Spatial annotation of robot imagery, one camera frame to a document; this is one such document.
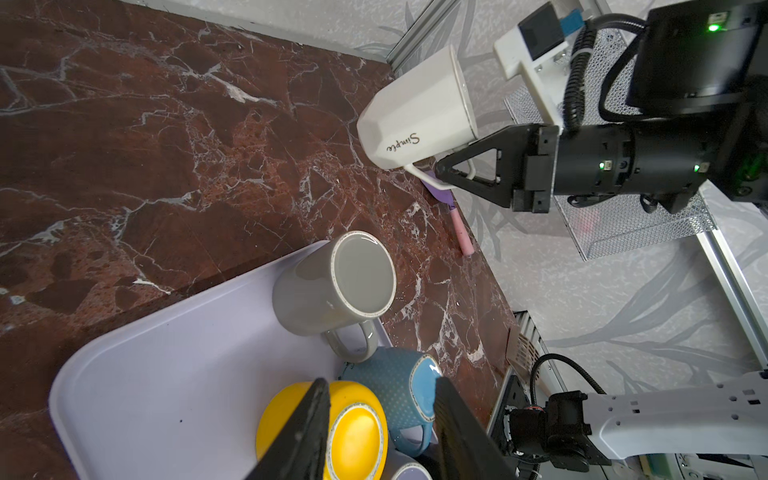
mug handle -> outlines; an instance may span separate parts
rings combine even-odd
[[[434,187],[436,190],[452,190],[454,188],[458,188],[455,185],[447,184],[446,182],[442,180],[438,180],[434,177],[430,177],[425,171],[419,170],[416,168],[414,164],[406,164],[402,166],[402,169],[406,172],[410,173],[414,177],[417,177],[421,181],[424,181],[432,187]]]
[[[429,447],[429,441],[432,440],[432,423],[422,425],[422,444],[419,446],[403,438],[399,430],[389,430],[389,437],[395,443],[396,449],[411,458],[416,458]]]
[[[359,354],[350,352],[349,349],[346,348],[346,345],[342,343],[341,339],[339,338],[339,334],[335,330],[328,330],[327,332],[323,332],[326,340],[328,340],[328,345],[330,345],[331,350],[333,350],[333,352],[341,357],[341,359],[345,362],[363,362],[371,358],[371,355],[373,355],[373,353],[379,347],[379,334],[376,333],[373,320],[368,319],[358,323],[358,325],[360,325],[363,335],[366,336],[366,351]]]

black cable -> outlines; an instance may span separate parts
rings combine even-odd
[[[592,28],[588,21],[576,37],[571,50],[571,73],[568,74],[568,83],[563,95],[563,122],[566,131],[577,131],[584,121],[584,75],[597,36],[597,29]]]
[[[566,131],[578,131],[584,121],[586,110],[584,76],[592,56],[598,30],[603,28],[619,28],[639,35],[645,29],[645,21],[631,15],[611,13],[594,20],[587,20],[584,23],[584,27],[579,32],[571,50],[571,73],[568,75],[563,96],[563,122]]]
[[[637,50],[640,48],[640,42],[642,38],[643,33],[641,32],[637,37],[634,38],[634,40],[630,42],[630,44],[621,53],[621,56],[618,58],[618,60],[616,60],[616,63],[614,63],[611,66],[611,69],[608,70],[608,73],[605,74],[603,84],[600,87],[600,101],[598,102],[598,113],[600,114],[600,117],[605,121],[622,122],[631,120],[644,120],[649,118],[647,115],[642,114],[617,114],[615,112],[609,111],[605,107],[605,101],[608,98],[608,94],[611,92],[611,88],[614,86],[614,82],[621,74],[621,72],[627,67],[630,60],[632,60],[632,58],[637,55]]]
[[[633,28],[634,26],[637,30],[632,31],[632,33],[636,35],[643,31],[646,25],[645,20],[642,18],[625,15],[623,13],[608,13],[592,19],[591,22],[592,27],[595,30],[602,30],[603,28],[621,28],[618,25],[626,25],[627,28]]]
[[[587,373],[587,370],[584,370],[581,368],[581,365],[574,362],[573,360],[569,359],[565,355],[560,355],[559,353],[547,353],[545,355],[542,355],[538,357],[538,360],[536,360],[536,363],[533,364],[531,367],[531,405],[536,405],[536,374],[538,373],[538,368],[541,366],[542,363],[548,361],[548,360],[560,360],[561,362],[565,362],[571,367],[573,367],[574,370],[578,372],[579,375],[584,377],[584,380],[587,380],[587,383],[594,389],[595,392],[600,393],[601,395],[605,395],[605,390],[603,390],[597,382],[594,381],[592,376]]]
[[[541,463],[537,463],[536,465],[533,465],[533,469],[531,470],[531,476],[528,478],[528,480],[536,480],[538,478],[538,471],[541,469]]]

white mug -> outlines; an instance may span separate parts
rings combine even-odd
[[[373,320],[395,299],[395,265],[370,233],[351,231],[289,267],[275,282],[272,304],[280,325],[300,336],[323,334],[347,362],[368,359],[379,345]],[[351,353],[337,329],[359,324],[366,351]]]
[[[454,188],[413,165],[478,139],[453,47],[448,45],[380,90],[362,111],[357,133],[377,167],[403,167],[435,188]]]

plastic tray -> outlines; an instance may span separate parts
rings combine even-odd
[[[342,361],[320,336],[287,332],[278,275],[321,241],[109,332],[61,368],[48,399],[81,480],[241,480],[261,413],[282,388]],[[379,343],[391,346],[378,322]],[[345,340],[362,333],[348,327]]]

purple spatula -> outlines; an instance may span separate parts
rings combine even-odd
[[[435,177],[435,174],[430,170],[426,172],[430,177]],[[456,237],[458,238],[458,244],[462,248],[462,253],[465,257],[469,257],[475,252],[475,247],[472,245],[472,240],[469,238],[467,228],[464,226],[464,220],[462,215],[456,210],[456,205],[453,204],[453,194],[450,190],[438,190],[432,185],[422,180],[422,183],[427,187],[429,193],[437,199],[438,202],[448,205],[451,211],[451,219],[453,220],[453,229],[456,230]]]

